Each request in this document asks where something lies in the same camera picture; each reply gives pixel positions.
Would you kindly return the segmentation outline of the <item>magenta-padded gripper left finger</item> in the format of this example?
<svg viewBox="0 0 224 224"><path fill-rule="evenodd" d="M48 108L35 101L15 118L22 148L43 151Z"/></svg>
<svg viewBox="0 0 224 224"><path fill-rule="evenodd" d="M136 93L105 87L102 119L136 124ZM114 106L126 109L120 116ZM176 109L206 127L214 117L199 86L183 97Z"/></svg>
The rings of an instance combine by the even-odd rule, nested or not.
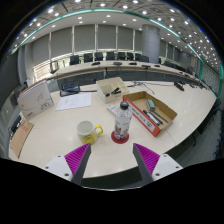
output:
<svg viewBox="0 0 224 224"><path fill-rule="evenodd" d="M65 180L81 185L90 154L91 144L87 143L66 155L54 157L43 169Z"/></svg>

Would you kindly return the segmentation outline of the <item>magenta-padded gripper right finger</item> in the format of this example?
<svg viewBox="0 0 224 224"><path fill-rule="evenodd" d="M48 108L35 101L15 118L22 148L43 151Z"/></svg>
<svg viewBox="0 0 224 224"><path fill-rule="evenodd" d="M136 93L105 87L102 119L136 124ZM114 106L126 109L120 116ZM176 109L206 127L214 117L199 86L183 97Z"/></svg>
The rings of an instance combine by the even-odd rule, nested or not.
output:
<svg viewBox="0 0 224 224"><path fill-rule="evenodd" d="M168 154L159 155L140 144L133 144L133 154L144 185L164 178L182 169Z"/></svg>

